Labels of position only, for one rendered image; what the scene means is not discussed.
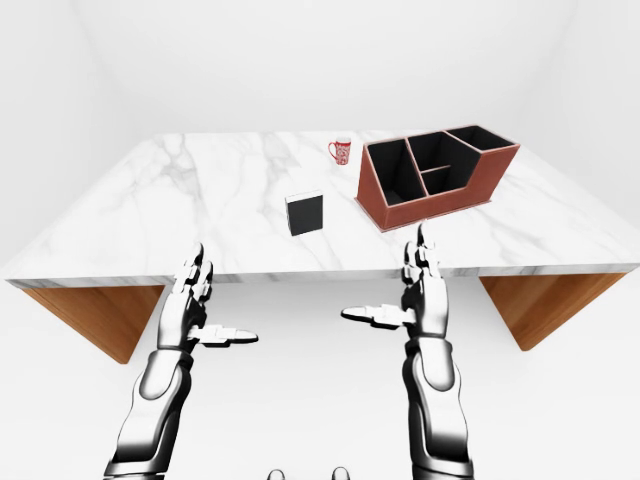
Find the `silver robot right hand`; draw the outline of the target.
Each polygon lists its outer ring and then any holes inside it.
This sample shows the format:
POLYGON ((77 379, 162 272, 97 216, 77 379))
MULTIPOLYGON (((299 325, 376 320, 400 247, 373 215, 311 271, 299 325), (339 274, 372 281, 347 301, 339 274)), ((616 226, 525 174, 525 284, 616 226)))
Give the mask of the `silver robot right hand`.
POLYGON ((444 338, 449 316, 448 292, 427 221, 419 225, 417 240, 405 245, 401 279, 405 289, 399 306, 348 307, 341 311, 341 316, 369 323, 374 328, 406 327, 410 337, 444 338))

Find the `silver robot left hand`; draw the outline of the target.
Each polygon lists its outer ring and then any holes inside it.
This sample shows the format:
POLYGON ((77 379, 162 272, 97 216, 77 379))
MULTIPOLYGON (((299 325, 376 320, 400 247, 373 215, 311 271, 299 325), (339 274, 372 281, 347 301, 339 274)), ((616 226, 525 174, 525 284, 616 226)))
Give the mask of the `silver robot left hand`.
POLYGON ((191 353, 196 344, 226 348, 259 340, 257 334, 222 325, 206 325, 206 302, 211 296, 213 265, 204 259, 198 242, 175 275, 159 320, 157 347, 191 353))

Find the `red-brown desk caddy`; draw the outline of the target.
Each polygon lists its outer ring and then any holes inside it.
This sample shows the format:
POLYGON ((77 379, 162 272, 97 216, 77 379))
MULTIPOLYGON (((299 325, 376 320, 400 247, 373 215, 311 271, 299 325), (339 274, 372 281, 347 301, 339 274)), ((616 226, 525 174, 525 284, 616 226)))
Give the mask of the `red-brown desk caddy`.
POLYGON ((355 200, 383 232, 481 205, 519 149, 478 125, 366 143, 355 200))

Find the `black book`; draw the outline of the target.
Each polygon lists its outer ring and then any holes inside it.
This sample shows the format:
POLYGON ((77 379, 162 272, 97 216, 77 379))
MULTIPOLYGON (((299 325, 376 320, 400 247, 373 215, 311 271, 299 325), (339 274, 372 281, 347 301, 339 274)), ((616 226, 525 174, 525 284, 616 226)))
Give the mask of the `black book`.
POLYGON ((292 236, 323 228, 323 194, 311 191, 285 198, 289 230, 292 236))

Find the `wooden table leg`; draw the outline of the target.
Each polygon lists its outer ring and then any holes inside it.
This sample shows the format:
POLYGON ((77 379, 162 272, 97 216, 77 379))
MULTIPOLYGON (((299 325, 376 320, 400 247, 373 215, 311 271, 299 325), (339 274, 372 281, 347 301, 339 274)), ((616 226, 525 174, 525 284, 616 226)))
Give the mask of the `wooden table leg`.
POLYGON ((622 273, 484 276, 519 348, 529 351, 623 278, 622 273))
POLYGON ((25 293, 120 364, 130 360, 164 288, 30 288, 25 293))

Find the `red patterned mug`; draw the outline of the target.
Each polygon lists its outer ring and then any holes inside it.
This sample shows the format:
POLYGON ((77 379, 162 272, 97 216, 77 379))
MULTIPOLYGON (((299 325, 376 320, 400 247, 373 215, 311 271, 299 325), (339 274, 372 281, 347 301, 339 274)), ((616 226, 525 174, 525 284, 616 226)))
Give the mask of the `red patterned mug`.
POLYGON ((350 137, 337 137, 328 144, 329 154, 333 157, 337 165, 347 165, 351 150, 350 137))

